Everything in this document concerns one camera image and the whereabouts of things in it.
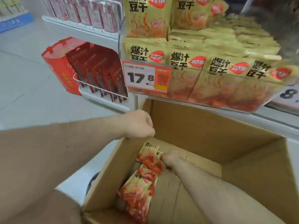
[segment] person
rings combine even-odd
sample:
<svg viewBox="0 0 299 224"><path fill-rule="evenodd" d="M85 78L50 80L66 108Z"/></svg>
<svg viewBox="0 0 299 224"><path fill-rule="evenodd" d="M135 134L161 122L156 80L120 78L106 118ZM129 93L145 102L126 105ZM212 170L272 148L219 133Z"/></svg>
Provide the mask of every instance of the person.
<svg viewBox="0 0 299 224"><path fill-rule="evenodd" d="M148 113L0 131L0 223L81 224L80 206L54 188L112 140L154 136ZM282 224L237 187L169 152L162 161L213 224Z"/></svg>

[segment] forearm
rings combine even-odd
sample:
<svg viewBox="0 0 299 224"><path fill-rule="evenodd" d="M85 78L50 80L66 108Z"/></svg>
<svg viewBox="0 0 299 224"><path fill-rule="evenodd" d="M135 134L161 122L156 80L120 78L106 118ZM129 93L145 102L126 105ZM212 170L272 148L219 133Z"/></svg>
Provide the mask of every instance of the forearm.
<svg viewBox="0 0 299 224"><path fill-rule="evenodd" d="M121 138L114 118L0 131L0 223Z"/></svg>
<svg viewBox="0 0 299 224"><path fill-rule="evenodd" d="M176 161L173 169L197 207L213 224L284 223L239 188L187 161Z"/></svg>

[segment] open cardboard box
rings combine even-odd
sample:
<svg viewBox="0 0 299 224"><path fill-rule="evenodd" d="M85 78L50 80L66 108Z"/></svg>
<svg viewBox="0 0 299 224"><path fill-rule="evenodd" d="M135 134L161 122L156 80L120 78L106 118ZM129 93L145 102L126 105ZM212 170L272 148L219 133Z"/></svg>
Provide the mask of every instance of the open cardboard box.
<svg viewBox="0 0 299 224"><path fill-rule="evenodd" d="M146 100L155 138L122 139L114 148L84 201L85 218L93 224L133 224L115 208L117 191L129 178L143 143L176 151L225 181L239 187L286 224L299 223L295 175L297 143L280 135L221 115L183 105ZM150 224L204 223L179 178L163 169L148 214Z"/></svg>

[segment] white tile floor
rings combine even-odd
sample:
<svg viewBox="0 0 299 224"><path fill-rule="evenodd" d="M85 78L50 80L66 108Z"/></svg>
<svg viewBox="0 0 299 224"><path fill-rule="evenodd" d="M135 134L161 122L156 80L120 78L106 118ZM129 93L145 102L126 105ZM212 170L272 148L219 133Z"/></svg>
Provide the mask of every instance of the white tile floor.
<svg viewBox="0 0 299 224"><path fill-rule="evenodd" d="M67 93L41 58L55 38L40 18L0 34L0 130L103 117L116 112ZM92 176L100 171L116 141L58 186L80 204Z"/></svg>

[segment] red paper bag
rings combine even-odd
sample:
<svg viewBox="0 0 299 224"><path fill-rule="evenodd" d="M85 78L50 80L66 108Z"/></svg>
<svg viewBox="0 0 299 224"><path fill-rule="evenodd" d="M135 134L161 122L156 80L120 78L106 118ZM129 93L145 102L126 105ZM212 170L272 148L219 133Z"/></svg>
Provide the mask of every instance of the red paper bag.
<svg viewBox="0 0 299 224"><path fill-rule="evenodd" d="M49 65L53 73L65 87L66 91L77 95L81 95L81 93L79 92L77 82L73 79L73 75L76 72L69 64L65 54L84 43L85 41L68 37L58 41L53 46L48 47L42 53L44 61Z"/></svg>

